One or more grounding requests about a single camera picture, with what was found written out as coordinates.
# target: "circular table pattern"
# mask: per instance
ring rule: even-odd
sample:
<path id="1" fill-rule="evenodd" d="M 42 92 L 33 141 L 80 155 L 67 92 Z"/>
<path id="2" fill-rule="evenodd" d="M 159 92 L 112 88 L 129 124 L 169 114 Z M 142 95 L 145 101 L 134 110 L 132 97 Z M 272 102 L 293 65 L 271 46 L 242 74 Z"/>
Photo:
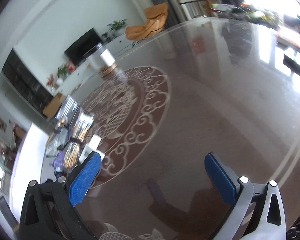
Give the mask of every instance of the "circular table pattern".
<path id="1" fill-rule="evenodd" d="M 105 153 L 91 187 L 120 174 L 142 153 L 165 116 L 170 96 L 168 76 L 141 66 L 110 78 L 85 98 L 81 106 L 95 118 L 86 141 L 97 134 L 102 138 L 98 149 Z"/>

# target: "dark cabinet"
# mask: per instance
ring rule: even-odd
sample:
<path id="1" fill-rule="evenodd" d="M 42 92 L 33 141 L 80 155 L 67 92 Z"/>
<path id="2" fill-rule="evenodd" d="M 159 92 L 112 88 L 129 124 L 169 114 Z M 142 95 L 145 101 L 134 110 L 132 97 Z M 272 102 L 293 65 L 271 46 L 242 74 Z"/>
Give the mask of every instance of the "dark cabinet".
<path id="1" fill-rule="evenodd" d="M 53 96 L 36 80 L 12 50 L 3 66 L 3 74 L 16 90 L 42 115 Z"/>

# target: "leather chair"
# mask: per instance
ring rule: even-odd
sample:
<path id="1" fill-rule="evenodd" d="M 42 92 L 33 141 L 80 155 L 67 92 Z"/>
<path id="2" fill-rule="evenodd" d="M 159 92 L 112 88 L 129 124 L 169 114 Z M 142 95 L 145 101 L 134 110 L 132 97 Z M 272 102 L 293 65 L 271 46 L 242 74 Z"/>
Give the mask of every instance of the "leather chair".
<path id="1" fill-rule="evenodd" d="M 147 21 L 142 26 L 126 29 L 128 40 L 140 41 L 162 31 L 168 17 L 168 3 L 161 3 L 144 9 Z"/>

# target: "table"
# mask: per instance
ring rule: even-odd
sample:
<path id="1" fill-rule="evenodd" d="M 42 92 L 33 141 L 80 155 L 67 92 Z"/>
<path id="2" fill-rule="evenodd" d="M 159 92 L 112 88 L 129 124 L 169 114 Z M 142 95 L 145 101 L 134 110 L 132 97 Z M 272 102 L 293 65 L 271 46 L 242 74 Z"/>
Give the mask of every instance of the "table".
<path id="1" fill-rule="evenodd" d="M 229 206 L 204 169 L 275 179 L 289 228 L 300 214 L 300 76 L 273 30 L 200 17 L 145 40 L 75 94 L 106 154 L 76 206 L 100 239 L 207 239 Z M 251 211 L 242 227 L 247 226 Z"/>

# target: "wooden railing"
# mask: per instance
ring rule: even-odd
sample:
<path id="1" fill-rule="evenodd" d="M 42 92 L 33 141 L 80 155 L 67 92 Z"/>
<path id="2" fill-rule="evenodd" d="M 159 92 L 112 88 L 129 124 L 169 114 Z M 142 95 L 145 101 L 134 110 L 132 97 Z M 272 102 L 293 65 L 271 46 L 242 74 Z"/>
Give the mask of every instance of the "wooden railing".
<path id="1" fill-rule="evenodd" d="M 211 5 L 214 3 L 222 3 L 222 0 L 177 0 L 179 5 L 183 9 L 183 13 L 186 19 L 191 20 L 193 18 L 201 16 L 213 17 L 211 11 Z"/>

